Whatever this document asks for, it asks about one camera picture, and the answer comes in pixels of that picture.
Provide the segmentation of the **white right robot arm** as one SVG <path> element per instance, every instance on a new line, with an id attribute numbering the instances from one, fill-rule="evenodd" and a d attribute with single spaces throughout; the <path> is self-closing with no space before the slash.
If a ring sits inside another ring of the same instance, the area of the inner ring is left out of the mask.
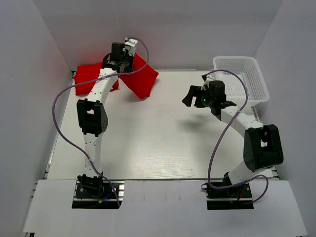
<path id="1" fill-rule="evenodd" d="M 219 121 L 226 123 L 225 131 L 233 128 L 244 139 L 242 162 L 225 174 L 221 186 L 210 183 L 211 188 L 223 190 L 242 186 L 264 170 L 283 163 L 278 128 L 274 124 L 264 125 L 253 120 L 234 102 L 228 101 L 222 81 L 206 81 L 203 86 L 190 86 L 182 102 L 187 107 L 210 108 Z"/>

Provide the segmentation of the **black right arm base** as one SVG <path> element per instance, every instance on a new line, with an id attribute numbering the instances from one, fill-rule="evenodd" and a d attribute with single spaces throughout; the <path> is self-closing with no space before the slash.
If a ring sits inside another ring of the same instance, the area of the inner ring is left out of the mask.
<path id="1" fill-rule="evenodd" d="M 249 184 L 228 189 L 214 189 L 208 183 L 204 183 L 201 189 L 206 192 L 208 210 L 254 209 Z"/>

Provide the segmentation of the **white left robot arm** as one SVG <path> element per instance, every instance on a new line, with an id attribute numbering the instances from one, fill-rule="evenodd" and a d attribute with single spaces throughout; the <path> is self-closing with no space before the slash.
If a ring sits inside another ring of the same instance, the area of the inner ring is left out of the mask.
<path id="1" fill-rule="evenodd" d="M 135 49 L 138 41 L 125 39 L 125 43 L 113 43 L 112 51 L 103 59 L 98 80 L 85 97 L 77 101 L 79 127 L 83 132 L 85 152 L 89 158 L 85 162 L 86 172 L 103 173 L 101 165 L 102 136 L 108 127 L 105 101 L 118 81 L 117 74 L 133 71 Z"/>

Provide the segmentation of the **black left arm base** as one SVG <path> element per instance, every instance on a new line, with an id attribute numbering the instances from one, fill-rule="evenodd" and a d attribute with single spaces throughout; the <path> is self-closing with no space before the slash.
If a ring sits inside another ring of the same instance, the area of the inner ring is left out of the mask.
<path id="1" fill-rule="evenodd" d="M 123 201 L 124 182 L 109 184 L 102 177 L 77 177 L 72 209 L 119 209 Z"/>

